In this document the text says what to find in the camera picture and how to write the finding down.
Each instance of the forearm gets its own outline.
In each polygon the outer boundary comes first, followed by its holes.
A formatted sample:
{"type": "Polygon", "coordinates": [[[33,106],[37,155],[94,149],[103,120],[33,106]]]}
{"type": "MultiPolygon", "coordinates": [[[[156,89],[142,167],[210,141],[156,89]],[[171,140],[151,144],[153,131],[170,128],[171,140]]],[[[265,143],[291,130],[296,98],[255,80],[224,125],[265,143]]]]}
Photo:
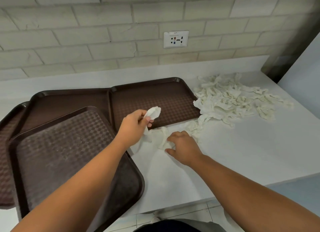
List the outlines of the forearm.
{"type": "Polygon", "coordinates": [[[32,210],[13,232],[86,231],[109,192],[126,147],[116,139],[32,210]]]}
{"type": "Polygon", "coordinates": [[[191,168],[247,232],[320,231],[318,216],[208,156],[201,156],[191,168]]]}

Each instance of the shoe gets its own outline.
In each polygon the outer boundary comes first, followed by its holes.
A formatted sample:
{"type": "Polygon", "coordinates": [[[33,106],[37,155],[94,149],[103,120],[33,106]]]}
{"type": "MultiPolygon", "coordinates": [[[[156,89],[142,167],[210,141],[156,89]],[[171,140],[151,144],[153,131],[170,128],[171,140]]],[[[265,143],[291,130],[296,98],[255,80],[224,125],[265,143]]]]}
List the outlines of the shoe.
{"type": "Polygon", "coordinates": [[[154,223],[160,222],[160,221],[161,221],[161,218],[154,217],[154,218],[151,220],[150,224],[154,224],[154,223]]]}

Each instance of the hand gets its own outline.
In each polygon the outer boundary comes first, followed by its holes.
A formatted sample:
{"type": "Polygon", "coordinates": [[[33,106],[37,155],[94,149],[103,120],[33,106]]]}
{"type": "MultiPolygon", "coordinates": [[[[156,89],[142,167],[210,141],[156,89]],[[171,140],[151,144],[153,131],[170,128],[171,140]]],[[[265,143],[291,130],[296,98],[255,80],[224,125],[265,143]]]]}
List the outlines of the hand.
{"type": "Polygon", "coordinates": [[[143,119],[146,112],[139,109],[123,118],[115,140],[124,144],[126,149],[140,140],[146,127],[151,127],[153,120],[150,117],[143,119]]]}
{"type": "Polygon", "coordinates": [[[168,148],[165,151],[181,164],[191,166],[203,155],[196,141],[186,131],[172,133],[167,141],[173,142],[176,150],[168,148]]]}

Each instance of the electrical outlet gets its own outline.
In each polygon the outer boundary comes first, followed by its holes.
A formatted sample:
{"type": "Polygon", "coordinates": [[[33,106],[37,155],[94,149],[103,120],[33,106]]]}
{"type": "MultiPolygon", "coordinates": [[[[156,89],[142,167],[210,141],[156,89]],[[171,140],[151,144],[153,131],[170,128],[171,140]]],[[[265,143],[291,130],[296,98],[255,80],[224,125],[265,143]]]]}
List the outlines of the electrical outlet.
{"type": "Polygon", "coordinates": [[[189,31],[164,32],[163,48],[186,47],[188,44],[189,31]]]}

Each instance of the tray rim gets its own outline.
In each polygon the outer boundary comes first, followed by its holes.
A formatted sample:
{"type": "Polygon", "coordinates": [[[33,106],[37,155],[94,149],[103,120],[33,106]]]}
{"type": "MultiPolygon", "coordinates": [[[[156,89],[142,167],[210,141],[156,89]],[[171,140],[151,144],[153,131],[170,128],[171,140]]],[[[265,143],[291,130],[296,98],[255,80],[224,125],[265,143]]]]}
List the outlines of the tray rim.
{"type": "MultiPolygon", "coordinates": [[[[17,213],[18,213],[18,218],[19,221],[22,220],[22,218],[24,218],[29,212],[29,206],[28,206],[28,201],[26,198],[26,194],[25,194],[25,190],[24,190],[24,186],[23,186],[23,182],[20,176],[20,168],[19,168],[19,163],[18,163],[18,159],[17,156],[15,155],[15,149],[17,147],[17,145],[26,137],[29,137],[32,134],[35,134],[39,131],[42,131],[46,128],[49,128],[51,126],[54,126],[58,123],[61,123],[62,121],[66,121],[71,117],[74,117],[76,115],[79,115],[83,112],[86,111],[90,111],[93,110],[95,112],[98,113],[99,117],[102,119],[102,121],[104,122],[104,124],[106,125],[108,131],[111,133],[112,136],[115,137],[115,132],[113,130],[113,128],[110,126],[108,120],[106,119],[106,117],[104,116],[104,114],[97,108],[94,106],[87,106],[87,107],[83,107],[81,109],[78,109],[74,112],[71,112],[69,114],[66,114],[62,117],[59,117],[55,120],[49,121],[45,124],[42,124],[38,127],[35,127],[31,130],[28,130],[26,132],[23,132],[21,134],[16,135],[15,137],[13,137],[9,144],[7,145],[7,150],[8,150],[8,155],[9,155],[9,165],[10,165],[10,171],[11,171],[11,180],[12,183],[14,184],[14,198],[15,198],[15,203],[16,203],[16,208],[17,208],[17,213]]],[[[132,158],[130,157],[129,153],[126,151],[124,153],[124,155],[126,155],[126,157],[128,158],[129,162],[131,163],[131,165],[134,167],[135,172],[137,174],[137,176],[140,178],[139,181],[139,190],[140,192],[137,194],[137,196],[135,197],[135,199],[132,199],[132,201],[130,201],[128,203],[127,206],[123,207],[121,210],[119,210],[117,213],[114,214],[114,216],[112,216],[110,218],[109,221],[103,223],[102,225],[100,225],[94,232],[103,232],[106,228],[108,228],[114,221],[116,221],[122,214],[124,214],[128,209],[130,209],[130,207],[132,207],[141,197],[142,194],[144,192],[145,189],[145,180],[144,177],[142,176],[142,173],[140,172],[140,170],[138,169],[138,167],[136,166],[136,164],[134,163],[134,161],[132,160],[132,158]]]]}
{"type": "MultiPolygon", "coordinates": [[[[1,121],[0,121],[0,129],[4,128],[10,121],[13,117],[15,117],[15,115],[17,114],[17,112],[19,111],[25,111],[27,106],[29,104],[29,101],[25,101],[23,103],[20,103],[18,105],[16,105],[1,121]]],[[[7,149],[7,145],[8,145],[8,142],[9,140],[12,138],[12,134],[13,134],[14,131],[11,132],[11,134],[9,135],[9,138],[7,138],[5,140],[5,143],[4,143],[4,148],[5,148],[5,156],[6,156],[6,159],[7,159],[7,163],[9,165],[9,172],[10,172],[10,161],[8,159],[8,149],[7,149]]],[[[11,209],[11,208],[14,208],[15,207],[15,203],[13,204],[9,204],[9,205],[6,205],[4,203],[0,203],[0,209],[11,209]]]]}
{"type": "Polygon", "coordinates": [[[34,94],[31,99],[29,100],[29,104],[26,107],[25,112],[22,114],[22,117],[16,127],[14,128],[14,131],[12,132],[12,136],[16,136],[21,133],[21,130],[23,128],[23,125],[26,123],[26,120],[28,116],[30,115],[32,109],[34,108],[34,105],[36,102],[43,97],[50,96],[50,95],[69,95],[69,94],[86,94],[92,93],[94,94],[95,92],[106,92],[106,95],[108,97],[108,91],[110,88],[88,88],[88,89],[57,89],[57,90],[44,90],[40,91],[36,94],[34,94]]]}
{"type": "Polygon", "coordinates": [[[117,86],[111,87],[108,91],[108,108],[109,108],[109,120],[110,120],[109,122],[110,122],[110,125],[112,126],[112,128],[114,129],[114,131],[118,132],[118,130],[116,129],[113,108],[112,108],[112,94],[114,92],[119,91],[119,90],[127,90],[127,89],[131,89],[131,88],[135,88],[135,87],[141,87],[142,85],[148,86],[148,85],[155,85],[155,84],[164,84],[164,83],[169,83],[169,82],[177,82],[177,83],[182,84],[183,87],[188,91],[190,96],[193,98],[193,100],[198,99],[194,95],[192,90],[189,88],[189,86],[186,84],[186,82],[182,78],[179,78],[179,77],[167,77],[167,78],[147,80],[147,81],[131,83],[131,84],[122,84],[122,85],[117,85],[117,86]]]}

